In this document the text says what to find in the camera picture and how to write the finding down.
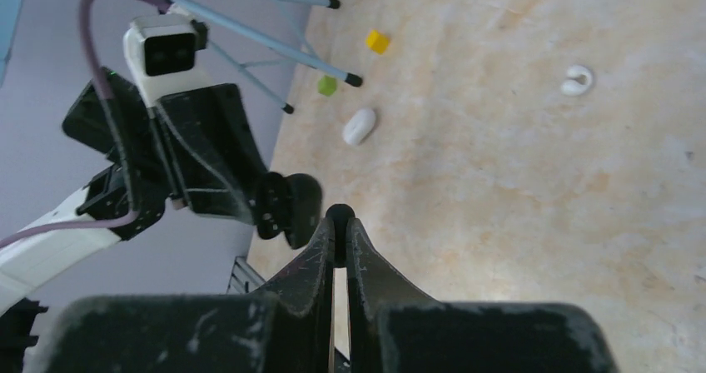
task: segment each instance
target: green cube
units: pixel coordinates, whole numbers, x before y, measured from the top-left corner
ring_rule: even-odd
[[[324,76],[319,80],[319,94],[330,97],[336,92],[336,79],[330,76]]]

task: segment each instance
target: white capsule-shaped object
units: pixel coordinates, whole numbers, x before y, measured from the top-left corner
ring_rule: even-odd
[[[343,127],[343,140],[349,145],[357,146],[373,130],[374,125],[375,111],[363,108]]]
[[[572,65],[566,70],[567,79],[561,83],[565,96],[576,97],[587,92],[594,84],[594,74],[587,67]]]

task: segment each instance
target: gray wall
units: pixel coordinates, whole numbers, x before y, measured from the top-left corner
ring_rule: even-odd
[[[263,0],[197,0],[290,44],[275,5]],[[78,0],[25,0],[12,59],[0,88],[0,236],[17,231],[56,206],[107,167],[102,155],[65,137],[67,109],[89,80],[77,36]],[[300,27],[308,7],[287,4]],[[136,16],[152,14],[130,0],[99,0],[93,32],[104,65],[129,77],[122,58],[122,34]],[[273,57],[265,47],[212,28],[213,38],[243,62]],[[282,113],[279,106],[245,82],[212,52],[200,52],[215,82],[241,86],[257,145],[269,162]],[[293,66],[259,67],[256,73],[286,97]],[[172,211],[132,241],[92,256],[32,295],[58,311],[94,294],[222,293],[235,256],[245,255],[252,229],[234,221]]]

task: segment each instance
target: yellow cube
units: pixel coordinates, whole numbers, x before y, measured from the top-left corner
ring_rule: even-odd
[[[390,45],[390,39],[376,30],[370,31],[370,34],[365,42],[371,50],[377,52],[378,54],[385,52],[387,46]]]

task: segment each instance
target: cable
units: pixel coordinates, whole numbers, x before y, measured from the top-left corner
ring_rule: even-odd
[[[106,116],[106,121],[110,128],[111,134],[115,141],[115,147],[120,155],[120,165],[123,168],[125,174],[125,186],[127,188],[127,201],[130,206],[130,210],[124,216],[118,217],[116,219],[105,219],[100,221],[60,221],[56,223],[48,223],[46,225],[30,227],[26,230],[19,231],[11,236],[5,237],[0,240],[0,250],[4,247],[13,244],[14,242],[20,241],[23,238],[30,236],[36,236],[38,234],[46,233],[48,231],[54,230],[66,230],[66,229],[110,229],[113,227],[120,227],[129,225],[134,222],[140,211],[140,204],[142,199],[140,198],[139,192],[135,188],[137,182],[137,171],[132,170],[129,166],[134,159],[132,157],[132,149],[130,147],[125,147],[125,141],[122,138],[122,130],[125,126],[122,121],[122,117],[119,113],[116,113],[114,109],[116,108],[115,95],[112,92],[110,83],[105,77],[105,73],[101,69],[101,64],[98,61],[96,55],[96,48],[93,44],[93,37],[91,35],[91,7],[95,0],[81,0],[78,7],[78,31],[81,38],[81,45],[83,48],[83,53],[85,54],[86,60],[88,62],[88,67],[91,69],[91,74],[93,76],[93,87],[96,89],[96,94],[98,99],[101,101],[101,106],[103,112]],[[170,3],[163,0],[137,0],[151,4],[162,11],[166,11]]]

